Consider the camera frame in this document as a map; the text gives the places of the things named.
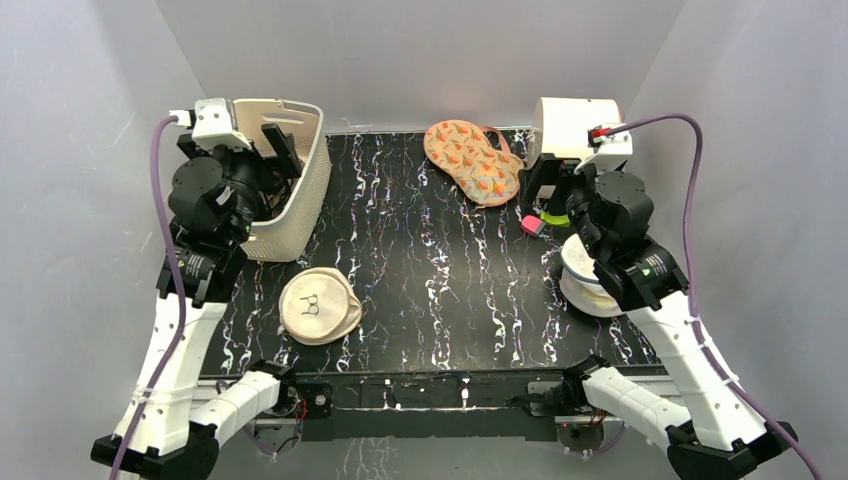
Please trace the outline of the white blue-trimmed mesh laundry bag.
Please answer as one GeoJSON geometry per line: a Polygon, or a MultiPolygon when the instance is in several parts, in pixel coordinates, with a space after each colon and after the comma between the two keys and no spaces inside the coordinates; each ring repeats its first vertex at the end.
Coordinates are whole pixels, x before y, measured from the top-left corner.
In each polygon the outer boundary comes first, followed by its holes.
{"type": "Polygon", "coordinates": [[[594,274],[595,261],[577,234],[569,236],[560,249],[560,290],[570,306],[599,318],[620,316],[623,311],[601,286],[594,274]]]}

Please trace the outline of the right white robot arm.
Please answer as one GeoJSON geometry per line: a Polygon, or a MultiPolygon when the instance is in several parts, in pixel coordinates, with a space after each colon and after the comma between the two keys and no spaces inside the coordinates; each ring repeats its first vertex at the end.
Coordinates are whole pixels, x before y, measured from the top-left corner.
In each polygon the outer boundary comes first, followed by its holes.
{"type": "Polygon", "coordinates": [[[564,372],[565,405],[619,417],[663,450],[682,479],[740,479],[794,447],[792,426],[749,404],[691,312],[685,274],[649,236],[654,205],[642,180],[545,153],[525,177],[523,208],[544,185],[553,187],[550,203],[575,227],[600,286],[648,338],[681,396],[671,402],[593,355],[564,372]]]}

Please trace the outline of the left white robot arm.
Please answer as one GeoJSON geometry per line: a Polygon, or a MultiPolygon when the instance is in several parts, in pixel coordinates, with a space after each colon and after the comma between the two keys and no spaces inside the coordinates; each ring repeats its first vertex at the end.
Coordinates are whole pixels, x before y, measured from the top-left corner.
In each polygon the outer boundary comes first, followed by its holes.
{"type": "Polygon", "coordinates": [[[302,405],[294,372],[260,360],[236,382],[195,407],[211,336],[232,298],[247,256],[243,244],[266,198],[285,181],[295,156],[271,129],[278,153],[266,158],[231,120],[209,114],[185,122],[185,162],[164,194],[159,154],[164,125],[150,147],[150,181],[165,255],[156,289],[153,332],[137,386],[115,430],[90,457],[113,479],[205,479],[221,447],[263,414],[289,416],[302,405]]]}

